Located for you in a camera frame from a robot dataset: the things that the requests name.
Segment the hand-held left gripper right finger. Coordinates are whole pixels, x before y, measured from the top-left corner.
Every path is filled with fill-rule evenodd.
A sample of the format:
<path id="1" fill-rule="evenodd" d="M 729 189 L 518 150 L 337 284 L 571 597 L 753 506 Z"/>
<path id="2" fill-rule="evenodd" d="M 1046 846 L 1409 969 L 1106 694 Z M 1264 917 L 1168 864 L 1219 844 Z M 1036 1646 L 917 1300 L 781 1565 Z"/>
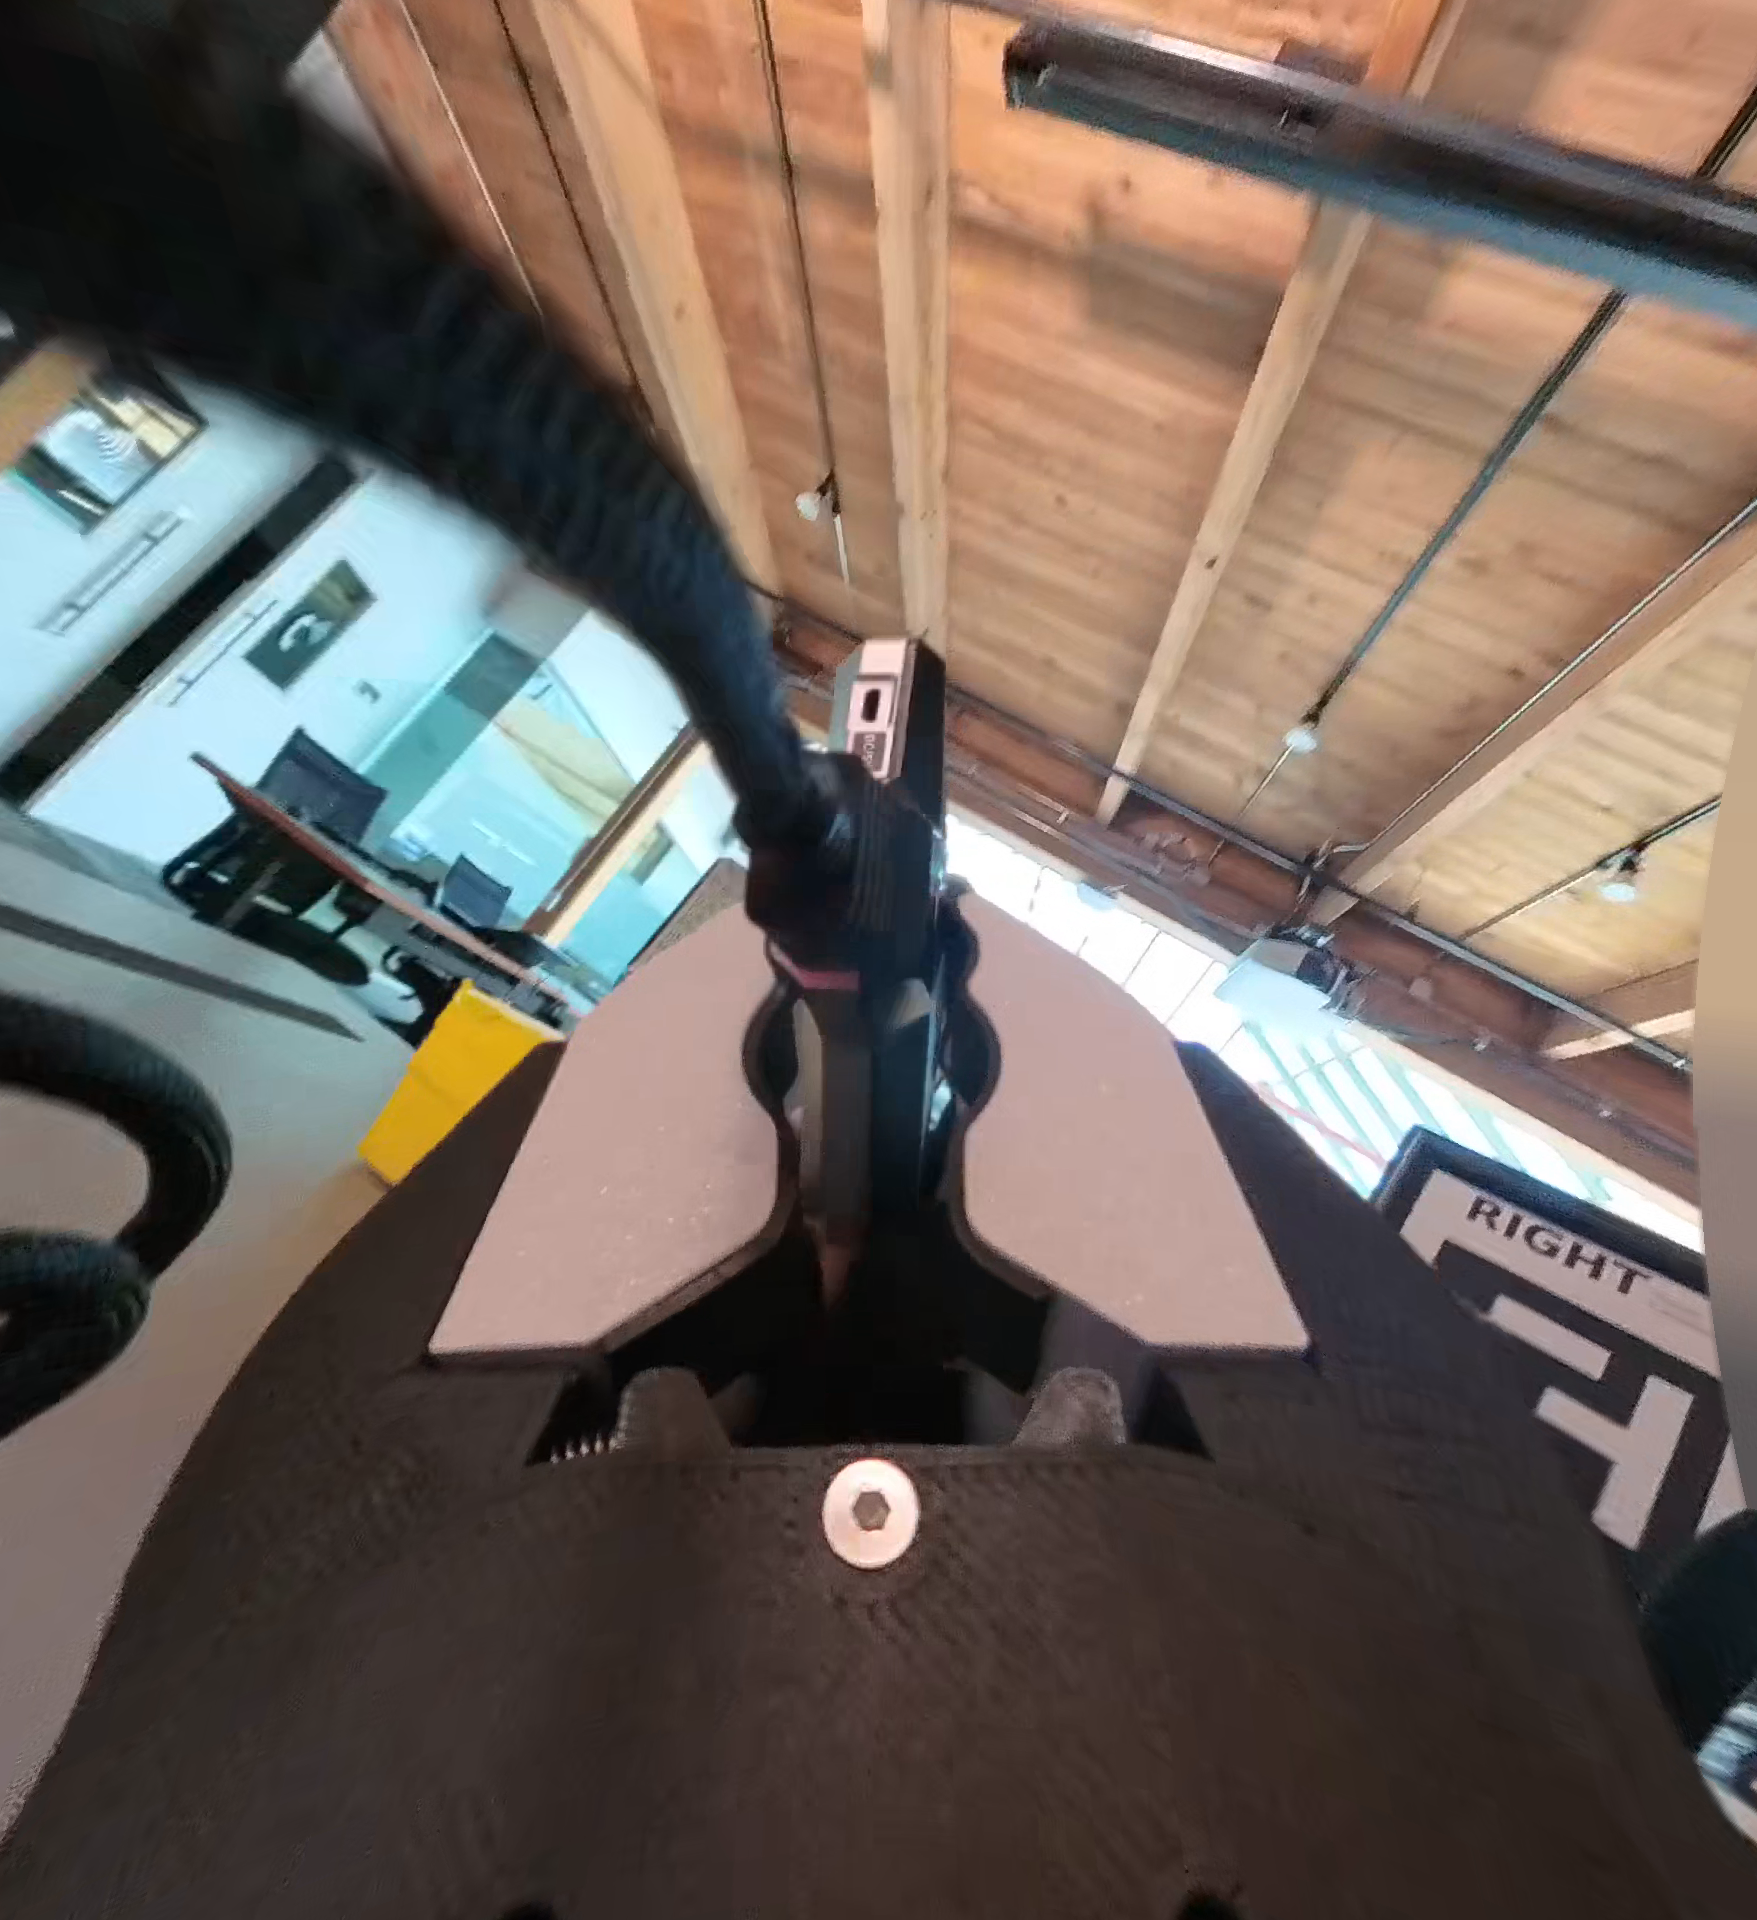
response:
<path id="1" fill-rule="evenodd" d="M 1187 1364 L 1305 1364 L 1310 1332 L 1169 1030 L 999 906 L 959 917 L 988 1087 L 960 1130 L 954 1224 L 1036 1300 L 1031 1397 L 1095 1371 L 1137 1420 Z"/>

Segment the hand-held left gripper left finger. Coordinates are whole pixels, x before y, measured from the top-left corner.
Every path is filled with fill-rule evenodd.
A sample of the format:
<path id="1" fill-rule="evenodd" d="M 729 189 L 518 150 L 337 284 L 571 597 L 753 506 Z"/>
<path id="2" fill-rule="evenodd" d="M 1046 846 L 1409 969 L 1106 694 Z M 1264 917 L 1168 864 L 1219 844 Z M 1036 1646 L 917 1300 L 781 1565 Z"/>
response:
<path id="1" fill-rule="evenodd" d="M 440 1367 L 556 1387 L 532 1450 L 601 1452 L 628 1380 L 724 1390 L 803 1332 L 789 1155 L 747 1075 L 773 984 L 729 906 L 564 1048 L 430 1342 Z"/>

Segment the yellow plastic bin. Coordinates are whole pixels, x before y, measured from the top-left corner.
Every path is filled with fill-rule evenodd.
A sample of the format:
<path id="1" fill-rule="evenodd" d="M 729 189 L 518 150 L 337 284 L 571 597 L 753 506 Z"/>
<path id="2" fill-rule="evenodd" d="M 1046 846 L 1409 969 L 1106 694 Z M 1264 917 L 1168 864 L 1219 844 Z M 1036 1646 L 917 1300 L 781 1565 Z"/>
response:
<path id="1" fill-rule="evenodd" d="M 562 1048 L 562 1033 L 459 984 L 360 1140 L 358 1164 L 387 1189 L 399 1185 L 540 1048 Z"/>

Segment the black usb hub adapter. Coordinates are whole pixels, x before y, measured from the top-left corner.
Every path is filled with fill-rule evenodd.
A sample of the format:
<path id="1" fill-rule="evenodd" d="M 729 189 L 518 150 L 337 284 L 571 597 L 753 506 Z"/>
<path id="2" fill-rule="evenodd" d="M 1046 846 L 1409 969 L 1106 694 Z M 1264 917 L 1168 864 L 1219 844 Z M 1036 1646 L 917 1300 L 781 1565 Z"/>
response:
<path id="1" fill-rule="evenodd" d="M 848 868 L 817 882 L 777 971 L 795 1010 L 798 1207 L 843 1277 L 935 1193 L 952 1104 L 937 654 L 862 644 L 838 672 L 827 747 Z"/>

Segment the white ceiling projector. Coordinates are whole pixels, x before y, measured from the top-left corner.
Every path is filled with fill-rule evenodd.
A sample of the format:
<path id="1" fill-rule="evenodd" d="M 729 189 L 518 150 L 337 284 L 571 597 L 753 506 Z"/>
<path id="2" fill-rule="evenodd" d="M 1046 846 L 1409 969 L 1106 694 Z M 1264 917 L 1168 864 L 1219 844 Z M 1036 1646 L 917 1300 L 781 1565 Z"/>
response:
<path id="1" fill-rule="evenodd" d="M 1313 1033 L 1346 1018 L 1354 972 L 1321 926 L 1280 926 L 1253 940 L 1216 986 L 1242 1020 Z"/>

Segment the black office chair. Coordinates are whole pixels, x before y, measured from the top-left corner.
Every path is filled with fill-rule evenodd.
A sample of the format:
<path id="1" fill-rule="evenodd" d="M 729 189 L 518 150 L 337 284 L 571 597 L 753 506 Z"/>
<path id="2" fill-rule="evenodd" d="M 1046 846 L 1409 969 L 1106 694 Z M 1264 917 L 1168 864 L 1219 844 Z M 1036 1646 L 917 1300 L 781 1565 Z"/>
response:
<path id="1" fill-rule="evenodd" d="M 517 928 L 506 922 L 506 903 L 506 884 L 489 875 L 465 856 L 458 856 L 436 884 L 434 912 L 440 921 L 459 928 L 483 948 L 503 954 L 506 967 L 483 963 L 473 952 L 455 943 L 445 943 L 434 933 L 418 937 L 420 947 L 411 957 L 413 965 L 445 976 L 470 976 L 473 981 L 503 984 L 506 990 L 514 989 L 514 974 L 508 972 L 514 960 L 508 948 Z"/>
<path id="2" fill-rule="evenodd" d="M 360 834 L 386 806 L 386 788 L 299 731 L 257 780 L 257 793 L 328 844 L 356 852 Z M 242 810 L 174 854 L 160 871 L 167 896 L 194 918 L 231 933 L 255 948 L 316 972 L 347 989 L 367 984 L 369 967 L 335 933 L 309 915 L 335 896 L 342 880 L 266 832 Z"/>

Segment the wooden office desk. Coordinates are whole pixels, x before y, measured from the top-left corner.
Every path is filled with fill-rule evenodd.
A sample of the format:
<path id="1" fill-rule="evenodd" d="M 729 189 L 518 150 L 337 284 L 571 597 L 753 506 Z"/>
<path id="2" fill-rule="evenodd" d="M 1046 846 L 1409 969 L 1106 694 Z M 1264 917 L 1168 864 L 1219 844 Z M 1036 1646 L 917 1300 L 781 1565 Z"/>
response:
<path id="1" fill-rule="evenodd" d="M 263 800 L 252 784 L 231 779 L 202 752 L 194 752 L 191 761 L 196 769 L 218 783 L 218 788 L 231 810 L 251 814 L 266 832 L 337 871 L 342 885 L 335 896 L 316 903 L 309 921 L 323 933 L 342 937 L 344 947 L 369 967 L 367 984 L 354 990 L 369 989 L 373 974 L 381 972 L 396 979 L 398 984 L 405 986 L 418 999 L 420 1012 L 411 1020 L 401 1020 L 384 1004 L 373 1009 L 373 1015 L 386 1020 L 408 1045 L 420 1045 L 423 1042 L 464 981 L 505 1001 L 506 1006 L 549 1023 L 560 1033 L 568 1033 L 586 1012 L 589 1001 L 562 976 L 560 958 L 554 948 L 545 948 L 523 931 L 517 931 L 508 948 L 514 960 L 508 969 L 508 972 L 514 974 L 514 989 L 510 990 L 501 982 L 445 976 L 415 967 L 411 957 L 420 947 L 418 937 L 426 933 L 459 945 L 483 963 L 496 963 L 505 969 L 506 960 L 503 954 L 483 948 L 459 928 L 438 918 L 434 912 L 438 880 L 393 868 L 362 848 L 350 852 L 338 844 L 328 844 Z"/>

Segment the framed dark picture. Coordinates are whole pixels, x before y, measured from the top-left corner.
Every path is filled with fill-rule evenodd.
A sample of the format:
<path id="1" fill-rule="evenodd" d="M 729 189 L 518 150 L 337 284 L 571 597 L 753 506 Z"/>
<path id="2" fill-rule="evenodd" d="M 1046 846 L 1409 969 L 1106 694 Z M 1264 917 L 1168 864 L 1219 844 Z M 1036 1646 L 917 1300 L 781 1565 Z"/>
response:
<path id="1" fill-rule="evenodd" d="M 203 416 L 160 373 L 107 368 L 79 386 L 7 475 L 89 535 L 189 451 L 203 428 Z"/>
<path id="2" fill-rule="evenodd" d="M 280 693 L 296 686 L 375 603 L 352 564 L 328 567 L 243 654 Z"/>

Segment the black ceiling light track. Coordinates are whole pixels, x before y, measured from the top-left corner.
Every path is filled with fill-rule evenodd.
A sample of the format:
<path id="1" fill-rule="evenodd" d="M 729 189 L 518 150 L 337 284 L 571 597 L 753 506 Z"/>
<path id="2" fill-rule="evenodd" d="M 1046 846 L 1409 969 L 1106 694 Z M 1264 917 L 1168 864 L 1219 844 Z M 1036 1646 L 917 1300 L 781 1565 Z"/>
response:
<path id="1" fill-rule="evenodd" d="M 1757 333 L 1757 196 L 1103 21 L 1034 16 L 1010 109 Z"/>

